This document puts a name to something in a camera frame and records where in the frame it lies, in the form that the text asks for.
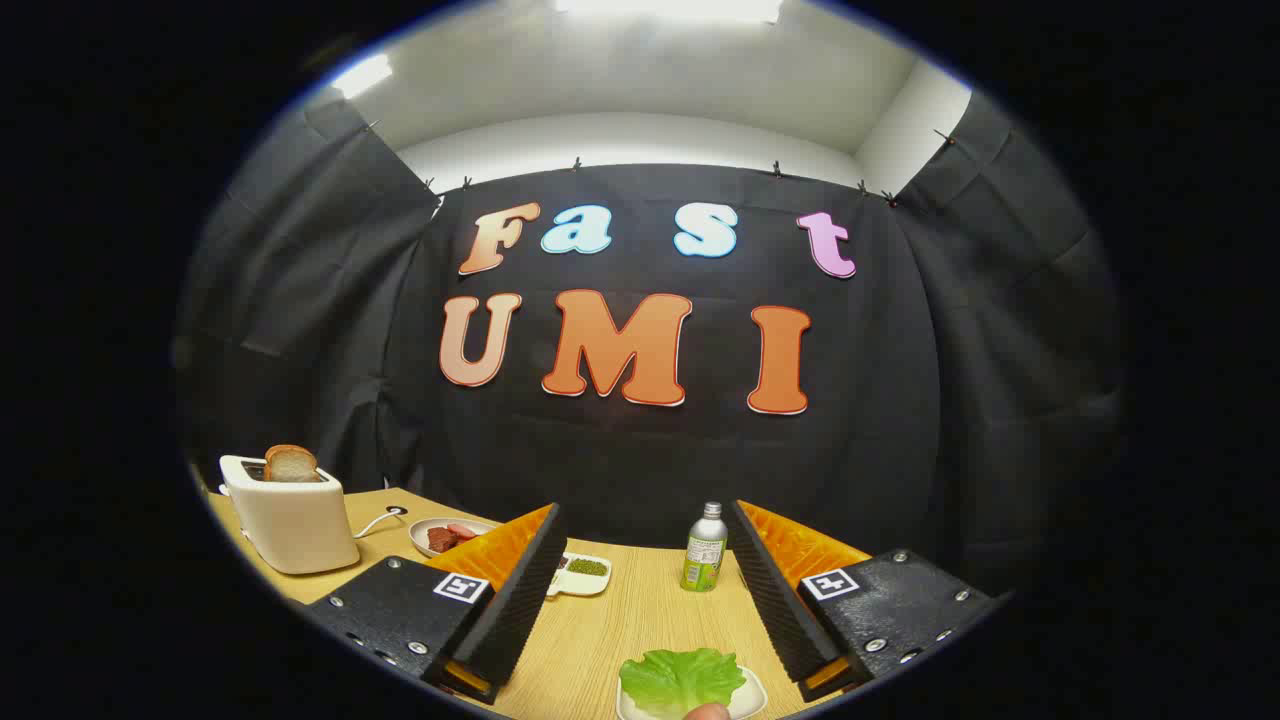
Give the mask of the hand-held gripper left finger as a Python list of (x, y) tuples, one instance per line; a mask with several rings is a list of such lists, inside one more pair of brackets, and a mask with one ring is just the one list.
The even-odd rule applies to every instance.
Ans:
[(303, 606), (355, 650), (490, 705), (515, 673), (567, 546), (549, 503), (434, 559), (390, 555)]

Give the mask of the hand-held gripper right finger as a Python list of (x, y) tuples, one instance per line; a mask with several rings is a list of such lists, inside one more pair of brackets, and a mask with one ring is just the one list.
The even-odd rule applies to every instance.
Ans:
[(869, 555), (745, 500), (724, 523), (772, 647), (806, 702), (936, 653), (1006, 600), (913, 550)]

